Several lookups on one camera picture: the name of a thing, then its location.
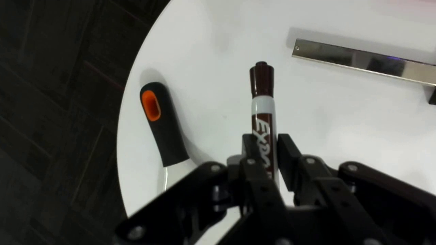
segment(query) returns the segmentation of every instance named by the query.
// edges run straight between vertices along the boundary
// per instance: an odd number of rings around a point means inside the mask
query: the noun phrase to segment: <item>orange and black handle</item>
[[[141,103],[160,148],[164,167],[188,159],[177,114],[167,87],[158,81],[148,83],[141,90]]]

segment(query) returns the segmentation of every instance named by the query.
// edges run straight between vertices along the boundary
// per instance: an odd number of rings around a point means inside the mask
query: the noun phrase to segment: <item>dark floor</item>
[[[111,243],[120,101],[165,4],[0,0],[2,245]]]

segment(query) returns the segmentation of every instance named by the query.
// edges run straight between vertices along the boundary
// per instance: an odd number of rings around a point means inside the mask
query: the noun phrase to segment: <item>round white table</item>
[[[306,38],[435,62],[435,23],[431,0],[171,1],[145,39],[123,96],[118,160],[127,213],[162,188],[142,86],[168,86],[197,162],[225,163],[251,132],[248,69],[261,60],[276,69],[277,130],[304,154],[331,167],[359,160],[436,193],[436,106],[427,103],[421,86],[292,57],[295,39]],[[199,243],[213,243],[225,228]]]

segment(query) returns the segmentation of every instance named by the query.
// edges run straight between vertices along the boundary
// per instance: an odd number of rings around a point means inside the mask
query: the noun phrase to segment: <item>silver metal bar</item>
[[[436,65],[329,43],[297,39],[293,56],[436,86]]]

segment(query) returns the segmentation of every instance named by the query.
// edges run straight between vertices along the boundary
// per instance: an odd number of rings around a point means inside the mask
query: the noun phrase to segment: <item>black plastic handle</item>
[[[148,83],[141,90],[141,103],[160,148],[164,167],[190,158],[183,143],[171,94],[162,83]]]

